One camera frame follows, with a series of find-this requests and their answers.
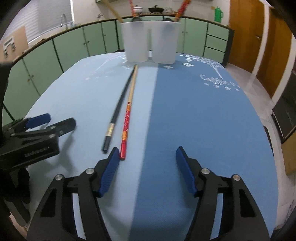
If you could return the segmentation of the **red wooden chopstick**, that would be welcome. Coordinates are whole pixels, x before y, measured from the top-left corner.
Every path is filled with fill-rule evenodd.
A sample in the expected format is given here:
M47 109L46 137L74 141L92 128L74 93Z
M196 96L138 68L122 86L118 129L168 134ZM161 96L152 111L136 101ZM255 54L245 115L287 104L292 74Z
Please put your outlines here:
M135 13L134 5L133 5L133 1L132 0L129 0L129 5L130 5L130 10L131 10L132 16L133 17L136 17L137 15Z
M177 13L175 14L174 22L179 22L180 18L184 15L184 13L190 3L191 3L191 0L183 0Z
M126 157L128 130L129 130L129 126L130 126L130 112L132 109L132 99L133 99L135 83L137 80L137 72L138 72L138 65L135 65L134 71L132 74L131 86L130 86L130 90L129 90L127 106L126 106L126 111L125 111L125 121L124 121L123 131L122 131L122 139L121 139L121 147L120 147L120 159L121 160L124 160Z

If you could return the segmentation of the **green lower kitchen cabinets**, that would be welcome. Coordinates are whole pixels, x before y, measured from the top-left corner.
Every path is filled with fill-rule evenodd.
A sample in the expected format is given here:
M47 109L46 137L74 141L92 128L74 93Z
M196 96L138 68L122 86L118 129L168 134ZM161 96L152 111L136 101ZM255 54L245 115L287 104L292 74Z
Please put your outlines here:
M226 66L233 37L234 30L229 27L183 17L177 52ZM13 61L4 99L3 125L24 117L45 90L76 62L123 50L121 24L115 19L84 24L41 40Z

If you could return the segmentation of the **black chopstick on table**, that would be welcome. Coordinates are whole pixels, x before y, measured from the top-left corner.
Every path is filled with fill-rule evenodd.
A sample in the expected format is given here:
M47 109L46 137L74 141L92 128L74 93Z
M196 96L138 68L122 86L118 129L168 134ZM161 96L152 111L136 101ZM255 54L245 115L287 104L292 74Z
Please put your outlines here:
M120 98L119 98L119 100L117 102L117 105L115 107L115 110L113 112L111 121L110 121L110 123L108 125L107 131L106 131L106 134L105 134L105 137L104 137L103 145L102 145L102 148L101 148L101 150L102 150L102 152L104 154L106 154L108 152L108 149L109 149L109 146L110 146L110 143L111 143L111 139L112 139L112 135L113 135L113 130L114 130L115 124L117 122L119 112L120 112L122 103L124 101L127 89L128 89L128 87L130 85L130 82L132 80L134 70L135 70L135 67L133 68L130 76L128 77L127 82L125 83L125 86L124 86L124 88L123 88L123 90L121 92Z

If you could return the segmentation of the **cardboard board with paper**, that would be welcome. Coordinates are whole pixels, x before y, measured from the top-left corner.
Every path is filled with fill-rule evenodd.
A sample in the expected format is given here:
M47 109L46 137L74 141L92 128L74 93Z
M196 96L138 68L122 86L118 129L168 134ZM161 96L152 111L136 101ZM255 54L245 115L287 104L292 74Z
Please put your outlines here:
M29 49L25 26L15 30L1 41L1 62L14 61Z

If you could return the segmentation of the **two-tone blue tablecloth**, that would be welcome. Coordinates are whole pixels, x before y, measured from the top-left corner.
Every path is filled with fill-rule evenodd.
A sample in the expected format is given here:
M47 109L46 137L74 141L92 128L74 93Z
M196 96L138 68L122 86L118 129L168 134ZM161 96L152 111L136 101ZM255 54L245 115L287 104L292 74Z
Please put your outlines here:
M103 139L132 68L123 53L84 58L30 109L52 123L76 120L60 137L60 154L28 168L31 214L56 174L76 176L105 158ZM278 179L259 116L226 69L178 55L172 65L138 66L126 159L99 199L112 240L185 239L197 199L178 169L178 147L217 175L238 174L273 231Z

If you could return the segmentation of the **white window blind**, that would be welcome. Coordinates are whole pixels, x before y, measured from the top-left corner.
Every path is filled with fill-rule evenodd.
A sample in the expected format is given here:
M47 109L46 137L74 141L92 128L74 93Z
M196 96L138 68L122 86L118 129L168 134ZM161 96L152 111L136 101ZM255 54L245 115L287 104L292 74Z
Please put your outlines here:
M8 37L18 28L25 26L27 41L60 27L61 15L65 14L67 23L73 22L71 0L36 0L22 8L4 33Z

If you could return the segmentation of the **chrome sink faucet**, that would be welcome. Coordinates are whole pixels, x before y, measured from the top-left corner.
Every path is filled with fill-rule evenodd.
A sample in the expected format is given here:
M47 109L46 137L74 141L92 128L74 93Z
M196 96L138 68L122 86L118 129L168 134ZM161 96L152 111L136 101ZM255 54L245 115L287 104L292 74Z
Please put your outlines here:
M61 15L61 23L60 23L60 28L65 27L65 30L68 30L68 24L67 24L67 18L65 14Z

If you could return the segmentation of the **white plastic utensil holder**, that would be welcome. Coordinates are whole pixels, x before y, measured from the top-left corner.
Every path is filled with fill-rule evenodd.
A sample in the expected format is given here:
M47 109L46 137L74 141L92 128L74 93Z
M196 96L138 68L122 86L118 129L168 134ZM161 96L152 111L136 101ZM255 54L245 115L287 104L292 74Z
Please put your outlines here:
M158 64L173 64L176 59L180 23L135 21L121 24L125 56L129 63L152 58Z

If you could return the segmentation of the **wooden chopstick in holder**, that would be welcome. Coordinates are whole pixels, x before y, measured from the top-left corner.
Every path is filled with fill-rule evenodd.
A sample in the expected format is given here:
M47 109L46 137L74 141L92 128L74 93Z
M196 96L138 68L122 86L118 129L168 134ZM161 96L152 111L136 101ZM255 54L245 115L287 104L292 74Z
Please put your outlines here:
M115 15L116 19L122 24L123 19L119 13L112 7L108 0L102 0L103 4Z

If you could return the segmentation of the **white cooking pot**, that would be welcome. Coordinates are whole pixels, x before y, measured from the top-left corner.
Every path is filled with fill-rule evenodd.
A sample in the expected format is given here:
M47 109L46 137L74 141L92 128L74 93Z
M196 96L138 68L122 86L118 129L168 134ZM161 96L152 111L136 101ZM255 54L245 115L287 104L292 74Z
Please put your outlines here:
M134 10L136 14L142 14L143 13L143 8L141 6L134 6Z

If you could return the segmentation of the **black wok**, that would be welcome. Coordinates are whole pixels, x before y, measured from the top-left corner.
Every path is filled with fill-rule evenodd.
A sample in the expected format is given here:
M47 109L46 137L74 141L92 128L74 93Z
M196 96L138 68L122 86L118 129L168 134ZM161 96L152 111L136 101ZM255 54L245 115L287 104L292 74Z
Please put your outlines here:
M155 5L151 8L149 8L149 12L151 14L162 14L164 12L164 8L160 8L159 6Z

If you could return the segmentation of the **brown wooden door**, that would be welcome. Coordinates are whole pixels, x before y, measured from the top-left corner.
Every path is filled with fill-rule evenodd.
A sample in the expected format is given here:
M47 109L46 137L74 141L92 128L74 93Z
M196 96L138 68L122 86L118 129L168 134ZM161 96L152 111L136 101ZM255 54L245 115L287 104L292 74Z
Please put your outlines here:
M232 0L229 27L234 30L229 63L252 72L263 35L264 4L255 0Z
M291 42L289 26L275 8L270 8L267 41L257 73L257 79L270 97L275 94L285 71Z

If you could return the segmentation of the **green thermos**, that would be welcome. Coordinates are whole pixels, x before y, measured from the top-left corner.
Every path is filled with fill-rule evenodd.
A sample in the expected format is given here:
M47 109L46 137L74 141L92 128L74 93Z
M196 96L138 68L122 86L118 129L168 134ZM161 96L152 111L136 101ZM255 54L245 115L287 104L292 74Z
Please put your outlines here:
M223 17L224 13L222 12L221 8L217 6L214 10L214 21L217 23L221 23Z

